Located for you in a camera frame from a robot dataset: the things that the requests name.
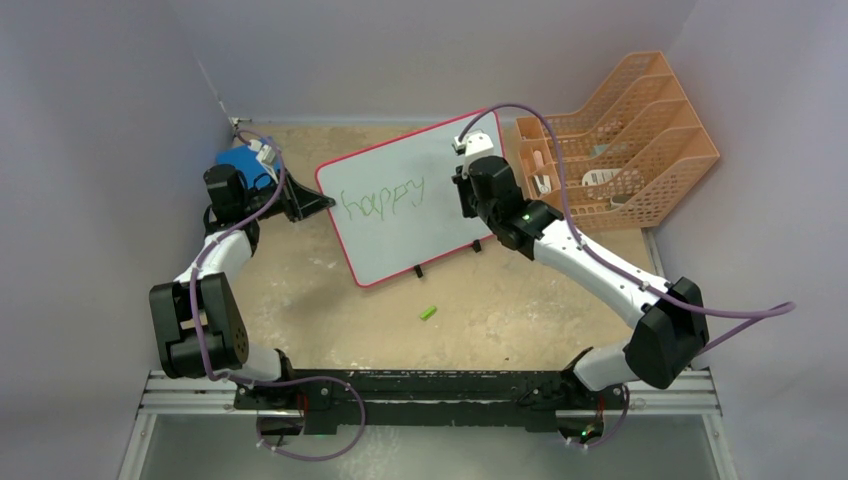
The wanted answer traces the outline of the pink framed whiteboard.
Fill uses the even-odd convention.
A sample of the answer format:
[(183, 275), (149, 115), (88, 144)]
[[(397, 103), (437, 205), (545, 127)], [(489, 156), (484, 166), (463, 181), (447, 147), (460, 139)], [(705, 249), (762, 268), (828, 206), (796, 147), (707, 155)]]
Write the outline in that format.
[(321, 164), (319, 191), (356, 285), (366, 288), (491, 237), (461, 211), (452, 177), (463, 160), (452, 146), (468, 124), (504, 148), (499, 118), (473, 113)]

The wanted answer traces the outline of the green marker cap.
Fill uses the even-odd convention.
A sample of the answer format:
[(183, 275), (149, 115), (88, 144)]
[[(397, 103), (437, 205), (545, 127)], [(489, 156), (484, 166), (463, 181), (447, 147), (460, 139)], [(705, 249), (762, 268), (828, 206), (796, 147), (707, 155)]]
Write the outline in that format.
[(437, 311), (438, 311), (438, 308), (437, 308), (435, 305), (430, 306), (430, 307), (426, 308), (426, 309), (425, 309), (425, 310), (424, 310), (424, 311), (423, 311), (423, 312), (419, 315), (419, 319), (420, 319), (420, 320), (422, 320), (422, 321), (427, 321), (427, 320), (429, 320), (429, 319), (430, 319), (430, 318), (431, 318), (431, 317), (432, 317), (432, 316), (433, 316), (433, 315), (434, 315)]

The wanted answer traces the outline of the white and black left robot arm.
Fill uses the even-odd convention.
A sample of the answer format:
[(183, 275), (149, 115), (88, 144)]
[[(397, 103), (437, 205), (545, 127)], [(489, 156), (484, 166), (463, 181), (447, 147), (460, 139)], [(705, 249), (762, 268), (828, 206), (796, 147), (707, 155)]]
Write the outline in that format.
[(149, 292), (162, 369), (172, 379), (259, 385), (260, 397), (272, 408), (287, 408), (298, 395), (291, 363), (282, 351), (249, 341), (230, 282), (256, 253), (261, 220), (283, 214), (298, 222), (336, 202), (289, 172), (281, 183), (263, 188), (249, 187), (229, 164), (211, 167), (203, 179), (210, 204), (201, 252), (174, 280)]

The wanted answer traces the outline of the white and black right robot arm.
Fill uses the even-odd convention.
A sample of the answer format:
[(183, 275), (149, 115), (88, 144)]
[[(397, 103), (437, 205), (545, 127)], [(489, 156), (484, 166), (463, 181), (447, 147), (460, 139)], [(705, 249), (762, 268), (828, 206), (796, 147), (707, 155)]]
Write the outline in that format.
[(508, 162), (486, 156), (452, 177), (462, 214), (479, 218), (506, 248), (577, 282), (629, 327), (629, 340), (590, 347), (564, 369), (561, 392), (576, 407), (630, 381), (668, 388), (709, 341), (701, 289), (646, 273), (572, 229), (562, 213), (523, 197)]

